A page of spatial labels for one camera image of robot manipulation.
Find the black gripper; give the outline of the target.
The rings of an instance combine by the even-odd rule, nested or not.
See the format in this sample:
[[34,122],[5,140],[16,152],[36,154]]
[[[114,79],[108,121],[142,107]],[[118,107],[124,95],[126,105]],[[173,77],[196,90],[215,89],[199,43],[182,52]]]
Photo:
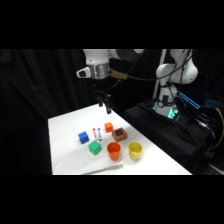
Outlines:
[[106,112],[110,114],[112,111],[113,104],[111,103],[111,95],[102,90],[95,91],[95,97],[99,104],[99,107],[106,105]]

